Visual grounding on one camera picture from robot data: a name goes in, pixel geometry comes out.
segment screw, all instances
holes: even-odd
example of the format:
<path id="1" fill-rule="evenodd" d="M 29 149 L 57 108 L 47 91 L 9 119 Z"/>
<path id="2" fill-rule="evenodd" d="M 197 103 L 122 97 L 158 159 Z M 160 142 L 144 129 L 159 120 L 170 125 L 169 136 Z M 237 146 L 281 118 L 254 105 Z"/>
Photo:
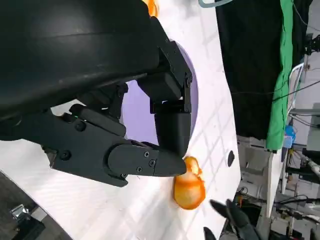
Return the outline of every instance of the screw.
<path id="1" fill-rule="evenodd" d="M 80 121 L 75 125 L 75 129 L 79 132 L 83 132 L 86 129 L 86 124 L 83 121 Z"/>
<path id="2" fill-rule="evenodd" d="M 63 161 L 67 161 L 71 158 L 71 153 L 68 151 L 68 150 L 65 150 L 63 151 L 61 154 L 60 154 L 60 159 L 63 160 Z"/>
<path id="3" fill-rule="evenodd" d="M 155 166 L 155 164 L 156 164 L 156 161 L 155 161 L 155 160 L 151 160 L 151 161 L 149 162 L 149 166 L 150 166 L 151 168 L 153 168 L 153 167 Z"/>

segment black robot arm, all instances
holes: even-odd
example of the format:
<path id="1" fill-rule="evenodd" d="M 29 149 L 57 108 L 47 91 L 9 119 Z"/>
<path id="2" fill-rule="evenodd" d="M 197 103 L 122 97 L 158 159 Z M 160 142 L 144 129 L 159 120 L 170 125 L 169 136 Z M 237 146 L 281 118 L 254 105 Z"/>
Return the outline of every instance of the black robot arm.
<path id="1" fill-rule="evenodd" d="M 48 1 L 43 2 L 39 3 L 39 8 L 45 9 L 50 5 Z M 75 3 L 72 0 L 59 3 L 64 6 L 65 2 L 71 5 Z M 94 55 L 96 60 L 101 62 L 99 71 L 92 61 L 88 62 L 89 66 L 84 66 L 85 72 L 89 71 L 87 74 L 79 72 L 81 70 L 75 66 L 71 69 L 64 66 L 58 60 L 63 59 L 65 53 L 55 52 L 52 53 L 53 56 L 41 55 L 41 51 L 43 53 L 47 50 L 44 48 L 44 43 L 50 43 L 51 48 L 58 48 L 59 51 L 62 43 L 66 48 L 68 40 L 64 38 L 60 39 L 60 43 L 56 42 L 56 38 L 59 38 L 57 36 L 48 39 L 37 38 L 36 41 L 39 42 L 36 45 L 32 43 L 37 49 L 32 50 L 25 49 L 28 38 L 20 39 L 20 44 L 24 46 L 22 51 L 24 56 L 28 55 L 35 61 L 43 61 L 46 71 L 39 69 L 37 74 L 32 63 L 22 64 L 19 59 L 16 59 L 20 67 L 17 68 L 16 75 L 8 75 L 7 69 L 2 69 L 2 74 L 0 71 L 0 77 L 8 75 L 12 79 L 18 79 L 6 82 L 5 86 L 6 90 L 12 90 L 12 94 L 16 94 L 16 99 L 6 96 L 2 91 L 4 93 L 2 100 L 6 99 L 7 104 L 0 106 L 0 140 L 26 139 L 40 144 L 49 158 L 51 168 L 118 187 L 128 184 L 127 175 L 170 177 L 186 172 L 182 157 L 187 151 L 190 140 L 192 74 L 177 44 L 168 39 L 159 21 L 154 17 L 145 17 L 148 15 L 148 9 L 142 1 L 128 1 L 129 3 L 135 9 L 131 9 L 135 12 L 132 14 L 140 13 L 138 19 L 131 20 L 136 21 L 137 26 L 145 27 L 145 30 L 139 28 L 136 32 L 134 29 L 128 30 L 126 25 L 120 22 L 116 26 L 111 24 L 112 31 L 107 31 L 107 39 L 106 36 L 103 37 L 104 34 L 100 33 L 101 36 L 96 32 L 92 33 L 92 38 L 96 35 L 100 37 L 94 39 L 94 42 L 99 40 L 100 51 L 107 48 L 103 44 L 114 45 L 118 49 L 119 58 L 117 59 L 116 52 L 113 52 L 106 64 L 102 63 L 105 63 L 103 60 L 107 54 L 95 55 L 95 49 L 88 50 L 94 52 L 89 54 L 90 56 Z M 98 5 L 101 7 L 106 5 L 105 7 L 109 7 L 106 9 L 113 10 L 114 18 L 118 17 L 117 10 L 123 9 L 119 3 L 101 0 L 88 1 L 84 7 L 88 10 L 90 6 L 89 9 L 96 13 L 95 16 L 99 16 L 101 9 L 97 8 Z M 76 10 L 82 9 L 79 5 L 76 7 Z M 131 41 L 127 41 L 128 36 L 132 38 Z M 67 32 L 65 37 L 68 39 L 70 34 Z M 88 41 L 90 44 L 92 43 L 90 41 L 93 41 L 91 38 L 82 39 L 82 35 L 75 34 L 73 37 L 78 38 L 78 41 L 74 39 L 77 44 L 79 41 Z M 135 42 L 136 38 L 147 41 L 145 43 L 147 46 Z M 126 59 L 125 51 L 131 50 L 133 46 L 141 47 L 140 55 L 134 55 L 131 51 Z M 67 56 L 67 59 L 72 60 L 73 57 L 76 56 Z M 134 57 L 146 60 L 137 59 L 137 62 L 132 62 Z M 77 58 L 73 60 L 75 64 L 87 61 Z M 48 74 L 57 69 L 60 70 L 59 73 L 53 76 Z M 27 78 L 32 77 L 30 86 L 34 88 L 29 90 L 29 93 L 34 95 L 19 95 L 21 86 L 26 81 L 20 80 L 21 73 L 27 73 Z M 126 127 L 119 119 L 123 97 L 128 91 L 125 82 L 134 79 L 150 97 L 150 113 L 154 114 L 159 146 L 124 138 Z M 50 107 L 72 99 L 78 99 L 84 105 L 73 105 L 70 109 L 71 114 L 65 113 L 62 116 L 52 114 Z"/>

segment orange object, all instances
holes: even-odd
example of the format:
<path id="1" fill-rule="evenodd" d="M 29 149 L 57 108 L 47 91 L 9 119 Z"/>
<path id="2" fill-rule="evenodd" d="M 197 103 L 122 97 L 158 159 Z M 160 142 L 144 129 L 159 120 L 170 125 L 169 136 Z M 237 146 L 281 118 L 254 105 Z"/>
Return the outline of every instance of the orange object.
<path id="1" fill-rule="evenodd" d="M 185 159 L 186 173 L 174 178 L 173 198 L 183 209 L 196 209 L 206 198 L 202 170 L 196 158 Z"/>
<path id="2" fill-rule="evenodd" d="M 143 0 L 144 3 L 148 6 L 149 15 L 158 17 L 159 7 L 156 0 Z"/>

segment white surface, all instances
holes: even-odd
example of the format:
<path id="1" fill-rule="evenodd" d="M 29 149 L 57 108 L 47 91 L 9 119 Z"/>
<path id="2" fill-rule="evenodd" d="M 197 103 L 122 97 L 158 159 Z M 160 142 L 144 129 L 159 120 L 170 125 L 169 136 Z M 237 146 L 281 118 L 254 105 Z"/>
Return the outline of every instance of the white surface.
<path id="1" fill-rule="evenodd" d="M 268 191 L 266 200 L 266 216 L 269 218 L 274 205 L 283 162 L 281 162 L 282 150 L 271 153 L 268 165 Z"/>
<path id="2" fill-rule="evenodd" d="M 0 142 L 1 171 L 75 240 L 201 240 L 204 226 L 216 236 L 223 228 L 225 220 L 209 199 L 234 197 L 240 166 L 215 9 L 200 9 L 196 1 L 159 0 L 159 12 L 167 35 L 184 47 L 196 71 L 198 118 L 187 154 L 203 169 L 207 197 L 198 209 L 182 210 L 172 200 L 172 178 L 131 175 L 126 187 L 117 188 L 50 169 L 39 145 Z M 235 160 L 229 168 L 230 150 Z"/>

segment wire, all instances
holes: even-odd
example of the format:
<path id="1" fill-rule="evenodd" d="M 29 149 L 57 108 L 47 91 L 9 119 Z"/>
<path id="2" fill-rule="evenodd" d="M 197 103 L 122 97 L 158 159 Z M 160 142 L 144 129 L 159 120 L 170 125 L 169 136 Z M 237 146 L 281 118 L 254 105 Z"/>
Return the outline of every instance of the wire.
<path id="1" fill-rule="evenodd" d="M 297 120 L 298 122 L 302 123 L 303 125 L 306 125 L 306 126 L 312 127 L 312 128 L 318 128 L 317 125 L 311 124 L 310 122 L 306 122 L 297 116 L 293 116 L 291 114 L 289 114 L 289 116 L 292 117 L 293 119 Z"/>
<path id="2" fill-rule="evenodd" d="M 297 196 L 292 196 L 292 197 L 289 197 L 289 198 L 284 199 L 284 200 L 282 200 L 282 201 L 277 201 L 277 202 L 275 202 L 275 203 L 276 203 L 276 204 L 284 204 L 284 202 L 287 202 L 287 201 L 290 200 L 290 199 L 296 199 L 297 197 L 305 197 L 305 199 L 303 199 L 303 200 L 308 200 L 308 199 L 309 199 L 309 197 L 308 197 L 307 195 L 305 195 L 305 194 L 299 194 L 299 195 L 297 195 Z"/>
<path id="3" fill-rule="evenodd" d="M 309 72 L 309 71 L 314 71 L 314 70 L 318 70 L 318 69 L 320 69 L 320 67 L 316 67 L 316 68 L 312 68 L 312 69 L 306 69 L 306 71 Z"/>
<path id="4" fill-rule="evenodd" d="M 296 11 L 296 14 L 298 14 L 298 16 L 299 16 L 299 18 L 300 18 L 300 20 L 301 20 L 301 22 L 302 22 L 304 25 L 306 25 L 307 27 L 309 27 L 309 28 L 311 28 L 311 29 L 313 29 L 313 30 L 316 30 L 316 31 L 320 32 L 319 29 L 317 29 L 317 28 L 315 28 L 315 27 L 313 27 L 313 26 L 308 25 L 308 24 L 303 20 L 303 18 L 301 17 L 301 15 L 300 15 L 300 13 L 299 13 L 299 11 L 298 11 L 298 9 L 297 9 L 294 1 L 291 0 L 291 2 L 292 2 L 292 4 L 293 4 L 294 10 Z"/>
<path id="5" fill-rule="evenodd" d="M 204 9 L 216 8 L 216 7 L 231 3 L 232 1 L 233 0 L 221 0 L 221 1 L 217 1 L 217 2 L 205 3 L 204 0 L 198 0 L 200 7 L 204 8 Z"/>
<path id="6" fill-rule="evenodd" d="M 268 95 L 268 94 L 274 94 L 276 91 L 281 90 L 284 85 L 288 82 L 289 80 L 284 81 L 282 86 L 274 91 L 269 91 L 269 92 L 254 92 L 254 91 L 238 91 L 238 92 L 232 92 L 231 95 L 235 94 L 257 94 L 257 95 Z"/>
<path id="7" fill-rule="evenodd" d="M 243 186 L 243 187 L 241 187 L 240 188 L 240 190 L 237 192 L 238 194 L 244 194 L 244 195 L 246 195 L 247 193 L 248 193 L 248 188 L 246 187 L 246 186 Z"/>
<path id="8" fill-rule="evenodd" d="M 287 96 L 289 96 L 289 95 L 292 95 L 292 94 L 295 94 L 295 93 L 297 93 L 297 92 L 300 92 L 301 90 L 307 89 L 307 88 L 309 88 L 309 87 L 311 87 L 311 86 L 313 86 L 313 85 L 316 85 L 316 84 L 318 84 L 318 83 L 320 83 L 320 81 L 316 81 L 316 82 L 314 82 L 314 83 L 312 83 L 312 84 L 310 84 L 310 85 L 308 85 L 308 86 L 302 87 L 302 88 L 300 88 L 300 89 L 298 89 L 298 90 L 296 90 L 296 91 L 292 91 L 292 92 L 290 92 L 290 93 L 288 93 L 288 94 L 286 94 L 286 95 L 277 97 L 276 99 L 272 100 L 272 102 L 275 102 L 275 101 L 277 101 L 277 100 L 279 100 L 279 99 L 283 99 L 283 98 L 285 98 L 285 97 L 287 97 Z"/>
<path id="9" fill-rule="evenodd" d="M 297 116 L 302 116 L 302 117 L 320 117 L 320 114 L 319 115 L 313 115 L 313 114 L 298 114 L 298 113 L 293 113 L 292 115 L 297 115 Z"/>

